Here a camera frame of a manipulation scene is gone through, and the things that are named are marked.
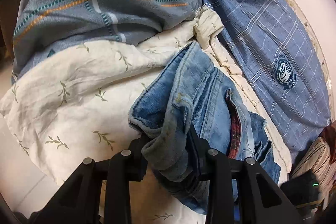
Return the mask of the blue plaid pillow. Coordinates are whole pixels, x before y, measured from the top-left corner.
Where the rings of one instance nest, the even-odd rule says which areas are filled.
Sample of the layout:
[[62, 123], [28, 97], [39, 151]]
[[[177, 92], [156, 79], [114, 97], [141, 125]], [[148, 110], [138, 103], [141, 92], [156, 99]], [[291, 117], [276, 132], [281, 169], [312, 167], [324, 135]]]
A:
[[298, 160], [331, 119], [321, 64], [303, 24], [286, 0], [203, 2], [220, 16], [219, 41]]

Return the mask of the blue denim jeans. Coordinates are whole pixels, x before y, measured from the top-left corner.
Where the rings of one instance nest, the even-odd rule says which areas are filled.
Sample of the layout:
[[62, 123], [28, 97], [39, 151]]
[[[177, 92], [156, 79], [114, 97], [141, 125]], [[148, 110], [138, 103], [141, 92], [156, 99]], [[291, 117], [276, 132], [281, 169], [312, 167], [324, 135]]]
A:
[[248, 111], [234, 83], [197, 42], [181, 49], [137, 98], [129, 124], [149, 137], [142, 154], [157, 180], [199, 214], [207, 212], [209, 183], [197, 179], [189, 161], [190, 128], [229, 158], [252, 157], [274, 181], [280, 177], [264, 118]]

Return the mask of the striped beige cloth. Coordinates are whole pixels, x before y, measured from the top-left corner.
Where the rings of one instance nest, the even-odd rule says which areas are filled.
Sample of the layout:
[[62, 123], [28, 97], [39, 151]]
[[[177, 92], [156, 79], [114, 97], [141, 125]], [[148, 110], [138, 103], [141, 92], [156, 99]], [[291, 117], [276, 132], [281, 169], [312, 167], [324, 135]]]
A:
[[291, 177], [296, 178], [311, 170], [319, 183], [320, 190], [326, 189], [332, 183], [335, 174], [335, 163], [331, 164], [330, 156], [328, 143], [322, 137], [318, 137], [298, 163]]

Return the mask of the cream leaf-print bedsheet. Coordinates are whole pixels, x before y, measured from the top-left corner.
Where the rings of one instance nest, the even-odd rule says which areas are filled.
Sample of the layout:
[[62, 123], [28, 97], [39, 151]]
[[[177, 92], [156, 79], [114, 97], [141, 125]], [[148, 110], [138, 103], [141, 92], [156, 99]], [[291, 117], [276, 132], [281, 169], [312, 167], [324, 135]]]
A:
[[47, 57], [1, 99], [1, 116], [31, 161], [62, 185], [82, 160], [111, 158], [139, 134], [128, 124], [135, 100], [172, 57], [194, 42], [234, 84], [244, 106], [263, 118], [274, 161], [285, 182], [292, 163], [288, 147], [242, 70], [219, 43], [224, 26], [208, 7], [195, 18], [137, 46], [95, 40]]

